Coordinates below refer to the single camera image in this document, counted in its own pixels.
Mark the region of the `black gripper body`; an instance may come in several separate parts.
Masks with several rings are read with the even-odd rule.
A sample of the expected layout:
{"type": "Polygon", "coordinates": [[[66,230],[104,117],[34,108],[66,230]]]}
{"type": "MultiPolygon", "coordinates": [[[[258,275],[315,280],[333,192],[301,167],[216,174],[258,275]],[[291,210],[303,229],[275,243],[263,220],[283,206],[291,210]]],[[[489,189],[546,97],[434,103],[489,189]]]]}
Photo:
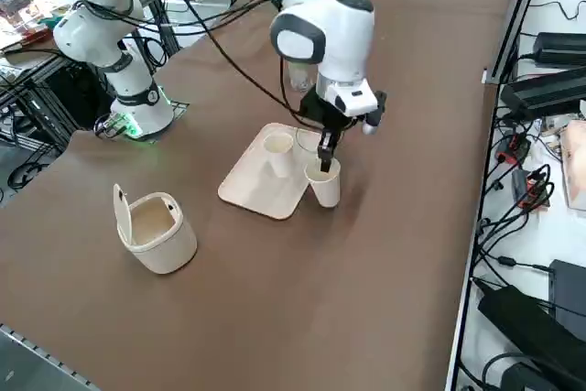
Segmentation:
{"type": "Polygon", "coordinates": [[[349,117],[341,113],[335,106],[322,100],[317,95],[316,87],[312,87],[301,99],[299,115],[322,125],[324,131],[337,135],[351,129],[358,123],[362,124],[362,131],[365,135],[373,135],[385,113],[387,93],[375,91],[374,97],[378,103],[376,110],[369,114],[349,117]]]}

